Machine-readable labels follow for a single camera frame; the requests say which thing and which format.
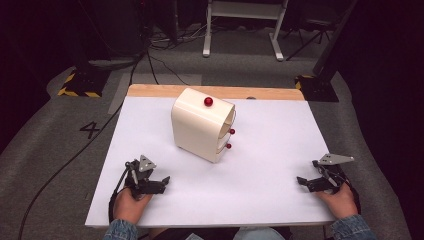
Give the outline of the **white table mat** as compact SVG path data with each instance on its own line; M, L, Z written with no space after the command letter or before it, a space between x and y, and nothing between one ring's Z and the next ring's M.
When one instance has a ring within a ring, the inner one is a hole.
M305 101L238 100L231 149L211 163L178 148L171 98L128 97L105 158L86 223L105 227L108 203L125 164L146 156L152 179L170 180L148 204L142 227L307 225L332 221L297 182L318 177L312 162L326 143Z

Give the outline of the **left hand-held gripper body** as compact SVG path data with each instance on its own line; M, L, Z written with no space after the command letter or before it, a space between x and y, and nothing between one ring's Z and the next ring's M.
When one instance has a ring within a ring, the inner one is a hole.
M132 196L135 199L139 199L145 194L154 194L155 189L165 186L162 183L162 180L150 180L150 176L153 173L156 164L146 156L141 155L139 160L135 159L132 162L126 162L125 166L127 170L127 177L125 179L124 186L131 190Z

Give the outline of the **black tripod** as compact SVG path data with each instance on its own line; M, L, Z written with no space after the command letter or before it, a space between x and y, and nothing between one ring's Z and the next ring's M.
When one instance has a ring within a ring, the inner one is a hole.
M309 18L302 19L299 23L298 33L300 34L301 31L304 30L307 32L314 32L314 35L307 41L304 41L300 34L301 46L292 54L290 54L286 58L286 60L290 61L293 57L295 57L298 53L300 53L305 47L311 44L316 38L320 38L319 42L321 42L321 38L323 36L329 37L328 31L331 29L331 27L332 27L332 23L330 21L316 20L316 19L309 19Z

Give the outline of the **black slanted stand pole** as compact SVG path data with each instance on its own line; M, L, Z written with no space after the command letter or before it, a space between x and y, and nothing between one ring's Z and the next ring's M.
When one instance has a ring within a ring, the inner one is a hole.
M319 76L323 72L326 63L328 62L330 55L335 48L336 42L337 42L345 24L346 24L346 22L348 21L350 15L351 15L351 12L354 9L357 1L358 0L351 0L349 7L346 9L345 13L343 14L343 16L341 18L340 23L337 25L337 28L336 28L335 32L333 33L332 38L330 39L330 41L327 44L326 48L324 49L323 53L321 54L318 61L316 62L315 66L313 68L313 73L316 76Z

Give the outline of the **cream drawer with red knob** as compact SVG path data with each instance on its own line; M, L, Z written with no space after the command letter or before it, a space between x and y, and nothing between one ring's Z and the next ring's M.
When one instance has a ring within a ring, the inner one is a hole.
M227 133L225 133L222 137L219 138L219 143L224 144L229 141L230 137L235 134L235 130L233 128L229 129Z
M232 144L226 143L226 144L222 145L220 148L217 149L216 155L219 156L222 153L224 153L226 150L229 150L231 148L232 148Z

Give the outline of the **white metal desk frame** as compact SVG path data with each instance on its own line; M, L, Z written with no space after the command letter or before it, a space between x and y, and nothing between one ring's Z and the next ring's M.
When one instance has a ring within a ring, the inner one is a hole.
M289 0L282 0L281 3L268 4L208 0L206 10L206 34L202 55L204 57L209 57L211 54L213 17L248 18L276 21L274 31L269 34L269 38L276 60L283 61L284 56L278 43L278 35L285 17L288 1Z

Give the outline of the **person's right hand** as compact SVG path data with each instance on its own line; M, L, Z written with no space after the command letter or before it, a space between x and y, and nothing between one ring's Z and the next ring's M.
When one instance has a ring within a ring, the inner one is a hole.
M316 192L315 195L327 205L337 219L359 214L354 195L347 183L344 183L335 194L328 194L321 191Z

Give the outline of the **cream cabinet with drawers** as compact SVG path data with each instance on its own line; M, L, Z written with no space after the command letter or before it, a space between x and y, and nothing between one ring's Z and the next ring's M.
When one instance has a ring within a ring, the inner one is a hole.
M217 149L236 117L235 105L192 88L186 88L171 109L175 144L212 163L220 160Z

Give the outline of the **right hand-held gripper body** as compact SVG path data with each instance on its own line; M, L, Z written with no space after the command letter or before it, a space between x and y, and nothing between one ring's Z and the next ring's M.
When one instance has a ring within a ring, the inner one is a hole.
M337 192L343 183L347 181L347 176L341 165L353 161L353 157L330 153L325 154L319 160L314 160L313 166L321 174L320 178L313 180L312 186L315 187L316 192Z

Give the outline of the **black stand base striped edge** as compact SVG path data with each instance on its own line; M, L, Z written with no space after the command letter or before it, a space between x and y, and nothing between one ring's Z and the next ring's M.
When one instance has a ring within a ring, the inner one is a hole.
M82 72L73 69L58 91L58 96L101 97L110 71L92 70Z
M298 75L294 79L295 87L300 90L306 101L338 102L339 99L330 82L316 76Z

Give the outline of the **person's left hand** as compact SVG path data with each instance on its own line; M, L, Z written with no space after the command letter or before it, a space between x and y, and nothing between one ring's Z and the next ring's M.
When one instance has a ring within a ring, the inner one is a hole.
M136 225L152 199L152 195L144 195L140 199L135 199L129 188L123 189L116 198L113 216L115 219L127 221Z

